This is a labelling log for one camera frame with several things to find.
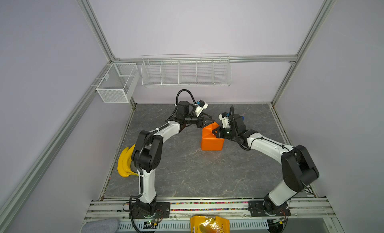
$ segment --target orange foam block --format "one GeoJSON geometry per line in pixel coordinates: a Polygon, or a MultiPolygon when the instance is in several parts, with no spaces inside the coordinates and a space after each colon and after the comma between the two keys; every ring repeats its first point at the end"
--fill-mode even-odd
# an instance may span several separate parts
{"type": "Polygon", "coordinates": [[[216,129],[219,125],[214,122],[203,128],[203,134],[201,139],[201,150],[222,150],[224,139],[216,138],[212,134],[212,130],[216,129]]]}

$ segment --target gray table surface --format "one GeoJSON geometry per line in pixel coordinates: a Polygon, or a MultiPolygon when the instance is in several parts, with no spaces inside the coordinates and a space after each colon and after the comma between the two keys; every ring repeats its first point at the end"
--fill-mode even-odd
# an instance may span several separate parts
{"type": "MultiPolygon", "coordinates": [[[[210,104],[205,113],[221,125],[218,115],[229,112],[230,104],[210,104]]],[[[165,123],[174,105],[137,105],[122,149],[136,143],[141,130],[154,130],[165,123]]],[[[244,116],[247,129],[283,142],[268,104],[234,104],[235,114],[244,116]]],[[[158,197],[257,197],[262,198],[282,180],[281,165],[256,151],[245,151],[225,140],[221,151],[202,151],[202,129],[185,128],[163,144],[156,169],[158,197]]],[[[105,198],[127,198],[138,194],[138,177],[121,177],[117,162],[105,191],[105,198]]],[[[299,193],[296,197],[305,197],[299,193]]]]}

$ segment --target wire shelf basket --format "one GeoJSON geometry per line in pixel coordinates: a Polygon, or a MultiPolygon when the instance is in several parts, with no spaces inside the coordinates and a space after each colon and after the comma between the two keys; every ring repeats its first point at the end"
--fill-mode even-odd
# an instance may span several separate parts
{"type": "Polygon", "coordinates": [[[96,90],[106,103],[129,103],[139,78],[136,63],[113,63],[96,90]]]}
{"type": "Polygon", "coordinates": [[[232,81],[229,56],[143,60],[141,75],[145,87],[229,86],[232,81]]]}

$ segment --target perforated metal strip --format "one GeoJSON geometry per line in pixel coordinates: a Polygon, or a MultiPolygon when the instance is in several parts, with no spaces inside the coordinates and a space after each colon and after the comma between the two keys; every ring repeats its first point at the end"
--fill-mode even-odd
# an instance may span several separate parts
{"type": "MultiPolygon", "coordinates": [[[[154,231],[152,230],[143,230],[143,222],[138,221],[136,226],[140,231],[154,231]]],[[[266,220],[260,219],[244,219],[244,220],[230,220],[230,230],[267,230],[268,223],[266,220]]],[[[178,221],[163,221],[159,224],[157,232],[165,231],[190,231],[190,221],[188,220],[178,220],[178,221]]],[[[130,221],[123,221],[119,223],[117,232],[135,232],[132,223],[130,221]]]]}

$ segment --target banana bunch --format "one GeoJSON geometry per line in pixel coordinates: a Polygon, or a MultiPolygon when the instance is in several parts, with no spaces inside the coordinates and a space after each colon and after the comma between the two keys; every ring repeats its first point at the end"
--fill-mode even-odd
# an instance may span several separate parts
{"type": "Polygon", "coordinates": [[[131,170],[131,162],[132,162],[132,153],[135,149],[135,144],[131,148],[125,148],[120,154],[119,161],[118,161],[118,173],[122,177],[128,177],[132,174],[139,176],[137,173],[134,173],[131,170]]]}

